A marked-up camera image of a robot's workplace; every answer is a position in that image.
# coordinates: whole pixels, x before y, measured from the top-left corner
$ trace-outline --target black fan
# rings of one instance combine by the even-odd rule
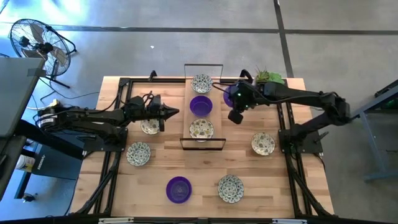
[[[76,51],[75,44],[64,38],[52,27],[33,19],[20,19],[10,31],[12,47],[20,57],[44,58],[47,75],[64,74],[70,66],[70,54]],[[69,51],[65,41],[74,47]]]

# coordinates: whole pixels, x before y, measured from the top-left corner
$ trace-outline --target gray floor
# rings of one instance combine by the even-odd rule
[[[286,29],[398,29],[395,0],[279,1]],[[74,26],[277,28],[272,0],[10,0],[0,14],[1,53],[15,56],[7,35],[10,23],[23,17]],[[79,51],[68,72],[59,78],[73,88],[55,85],[67,96],[98,91],[104,75],[148,75],[151,70],[159,75],[183,75],[184,63],[223,63],[223,75],[228,76],[238,76],[243,68],[255,73],[256,66],[267,66],[286,76],[279,34],[61,34],[74,41]],[[308,90],[338,92],[353,110],[398,77],[396,35],[288,35],[287,43],[295,77],[304,78]],[[38,99],[48,92],[39,83],[34,96]],[[63,103],[93,108],[98,96],[66,100],[54,95],[45,104],[55,97]],[[29,111],[25,118],[32,115]],[[335,213],[347,218],[398,222],[398,181],[363,182],[363,176],[376,167],[360,122],[327,127],[325,131],[330,132],[322,144]],[[38,193],[38,201],[22,204],[12,199],[13,186],[20,176],[18,172],[13,175],[7,196],[0,202],[0,220],[65,213],[74,182],[34,177],[28,191]],[[5,208],[15,212],[5,212]]]

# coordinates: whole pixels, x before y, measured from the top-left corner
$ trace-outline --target green plant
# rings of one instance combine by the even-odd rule
[[[268,72],[267,69],[261,71],[259,67],[257,67],[257,76],[256,76],[256,83],[260,82],[276,82],[285,84],[283,81],[282,76],[276,72]]]

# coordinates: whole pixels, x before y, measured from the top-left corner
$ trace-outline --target white container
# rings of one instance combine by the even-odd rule
[[[15,169],[24,170],[26,172],[32,172],[35,159],[29,156],[20,155]]]

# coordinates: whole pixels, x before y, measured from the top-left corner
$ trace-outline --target wooden table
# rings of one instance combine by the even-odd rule
[[[103,109],[113,101],[119,78],[104,77],[97,109]],[[305,89],[301,78],[288,78],[287,83],[290,88]],[[227,118],[229,108],[222,102],[223,137],[227,139],[224,149],[184,151],[179,139],[183,134],[184,110],[189,110],[184,108],[185,84],[135,83],[132,96],[142,96],[150,90],[154,94],[161,94],[165,104],[180,109],[180,112],[165,122],[164,133],[155,136],[144,134],[139,122],[128,126],[127,145],[136,141],[146,142],[152,154],[150,161],[143,167],[130,165],[126,159],[126,151],[122,154],[112,216],[214,218],[294,216],[285,158],[279,149],[277,137],[279,120],[276,106],[258,106],[245,111],[242,124],[236,125]],[[311,119],[309,107],[295,104],[292,107],[297,123]],[[251,137],[259,131],[267,132],[275,139],[276,148],[269,156],[258,156],[251,149]],[[103,152],[94,152],[83,161],[71,212],[81,208],[97,187],[103,157]],[[333,213],[325,172],[319,158],[312,154],[303,154],[303,164],[308,187],[325,209]],[[222,201],[217,193],[218,181],[227,174],[238,176],[244,184],[244,197],[236,204]],[[193,187],[192,196],[181,205],[169,201],[165,193],[167,182],[178,175],[186,177]],[[107,197],[108,187],[104,191],[102,207],[105,206]],[[300,190],[298,197],[300,208],[304,211]]]

